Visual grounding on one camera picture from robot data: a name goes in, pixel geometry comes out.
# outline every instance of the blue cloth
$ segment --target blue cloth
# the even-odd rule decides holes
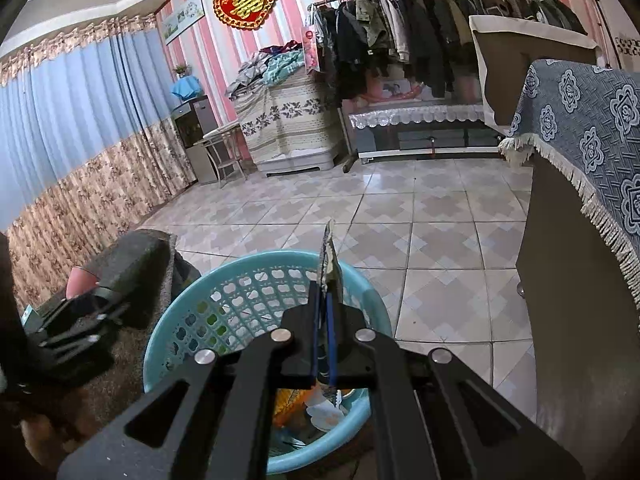
[[[188,75],[181,77],[171,86],[171,93],[183,101],[186,101],[187,99],[198,97],[203,92],[198,78],[193,75]]]
[[[583,212],[625,277],[639,270],[631,256],[640,257],[640,74],[535,61],[507,136],[500,148],[508,158],[522,160],[535,146],[580,185]],[[637,282],[630,287],[639,303]]]
[[[0,87],[0,230],[89,159],[169,117],[178,99],[157,30],[76,48]]]
[[[267,70],[262,74],[265,86],[275,86],[305,64],[305,52],[301,48],[271,58]]]

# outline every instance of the blue laundry basket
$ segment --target blue laundry basket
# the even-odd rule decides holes
[[[340,267],[344,303],[363,311],[369,327],[390,335],[389,316],[375,288],[353,267]],[[317,269],[317,253],[269,251],[229,262],[192,283],[151,335],[143,365],[145,392],[201,348],[233,352],[276,328],[285,309],[306,303]],[[370,415],[367,390],[356,390],[344,403],[350,411],[335,428],[301,449],[271,456],[267,473],[298,469],[351,440]]]

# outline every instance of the wall picture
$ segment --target wall picture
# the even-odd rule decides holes
[[[176,6],[174,12],[162,20],[161,27],[164,44],[171,43],[202,17],[204,17],[202,0],[186,0]]]

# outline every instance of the lace tablecloth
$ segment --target lace tablecloth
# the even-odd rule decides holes
[[[349,114],[349,118],[351,126],[359,129],[400,123],[482,121],[484,119],[484,108],[482,108],[482,104],[421,105],[416,103],[393,108],[367,108],[364,112]]]
[[[573,184],[640,306],[640,73],[552,59],[529,68],[500,150],[535,150]]]

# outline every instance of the blue patterned tablecloth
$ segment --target blue patterned tablecloth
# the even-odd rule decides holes
[[[534,151],[578,190],[640,306],[640,73],[553,59],[532,63],[500,150]]]

